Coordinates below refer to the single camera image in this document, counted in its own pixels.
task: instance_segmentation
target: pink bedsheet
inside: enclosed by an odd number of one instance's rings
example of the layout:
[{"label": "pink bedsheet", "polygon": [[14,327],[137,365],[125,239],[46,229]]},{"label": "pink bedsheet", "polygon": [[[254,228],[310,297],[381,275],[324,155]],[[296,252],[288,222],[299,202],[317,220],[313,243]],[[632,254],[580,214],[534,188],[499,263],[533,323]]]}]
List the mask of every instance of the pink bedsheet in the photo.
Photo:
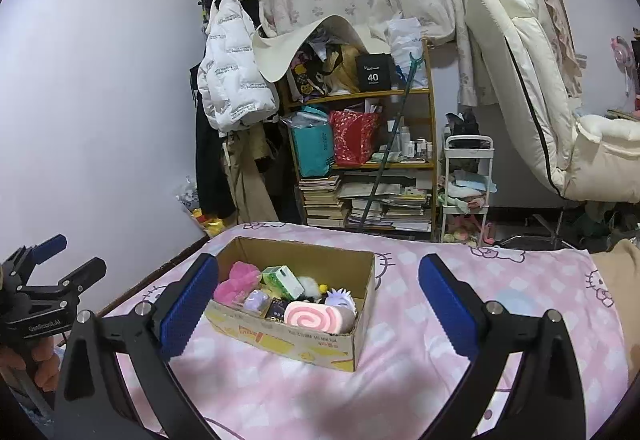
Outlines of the pink bedsheet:
[{"label": "pink bedsheet", "polygon": [[[510,312],[564,315],[574,344],[587,409],[588,438],[626,391],[627,367],[615,305],[587,253],[473,249],[399,241],[283,223],[235,227],[200,252],[216,254],[238,235],[295,240],[376,253],[376,299],[355,373],[319,368],[270,354],[218,334],[202,317],[170,365],[200,412],[223,440],[414,440],[442,408],[468,361],[457,356],[417,282],[420,258],[437,253],[484,299]],[[113,314],[151,301],[179,279],[194,254]],[[516,360],[509,362],[478,431],[491,428],[505,403]],[[120,364],[145,425],[160,426],[129,359]]]}]

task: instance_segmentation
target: black box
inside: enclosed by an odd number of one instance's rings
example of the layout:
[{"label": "black box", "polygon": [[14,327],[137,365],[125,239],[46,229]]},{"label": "black box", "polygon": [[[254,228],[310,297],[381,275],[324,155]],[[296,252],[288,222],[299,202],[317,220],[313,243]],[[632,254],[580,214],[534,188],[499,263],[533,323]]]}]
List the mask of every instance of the black box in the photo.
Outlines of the black box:
[{"label": "black box", "polygon": [[358,86],[361,91],[387,91],[391,89],[391,55],[373,54],[356,57]]}]

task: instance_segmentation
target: human hand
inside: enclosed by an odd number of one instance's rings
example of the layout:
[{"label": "human hand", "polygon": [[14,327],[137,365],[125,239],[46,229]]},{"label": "human hand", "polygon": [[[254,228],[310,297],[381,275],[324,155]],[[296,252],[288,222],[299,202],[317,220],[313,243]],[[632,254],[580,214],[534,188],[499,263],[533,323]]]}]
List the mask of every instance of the human hand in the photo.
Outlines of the human hand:
[{"label": "human hand", "polygon": [[[42,391],[53,391],[58,386],[60,378],[60,359],[53,352],[53,337],[43,338],[31,350],[33,360],[38,363],[38,370],[33,378]],[[0,368],[14,368],[24,370],[26,365],[21,356],[11,348],[0,346]]]}]

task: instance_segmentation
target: pink plush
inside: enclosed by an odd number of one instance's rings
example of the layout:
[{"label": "pink plush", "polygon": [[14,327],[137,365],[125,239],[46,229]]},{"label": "pink plush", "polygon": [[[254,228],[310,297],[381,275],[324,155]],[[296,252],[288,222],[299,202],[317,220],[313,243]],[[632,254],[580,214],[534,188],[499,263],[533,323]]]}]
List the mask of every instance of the pink plush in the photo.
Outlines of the pink plush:
[{"label": "pink plush", "polygon": [[258,286],[261,275],[257,266],[236,261],[229,271],[229,279],[216,286],[213,301],[226,306],[242,303]]}]

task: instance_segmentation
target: silver screw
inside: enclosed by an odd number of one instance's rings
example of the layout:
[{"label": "silver screw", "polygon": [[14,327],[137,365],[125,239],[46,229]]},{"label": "silver screw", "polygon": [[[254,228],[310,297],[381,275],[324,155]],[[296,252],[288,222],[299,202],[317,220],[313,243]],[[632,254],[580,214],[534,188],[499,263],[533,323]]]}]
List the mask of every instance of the silver screw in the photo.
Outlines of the silver screw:
[{"label": "silver screw", "polygon": [[486,309],[491,315],[500,315],[504,311],[504,306],[498,301],[489,301],[486,304]]},{"label": "silver screw", "polygon": [[546,316],[549,317],[549,320],[552,323],[559,323],[562,321],[562,314],[558,310],[549,310],[546,313]]},{"label": "silver screw", "polygon": [[91,319],[91,312],[89,310],[82,310],[78,314],[78,317],[76,317],[76,319],[78,320],[79,323],[85,323],[89,319]]},{"label": "silver screw", "polygon": [[142,301],[136,305],[136,314],[147,315],[151,311],[151,303],[149,301]]}]

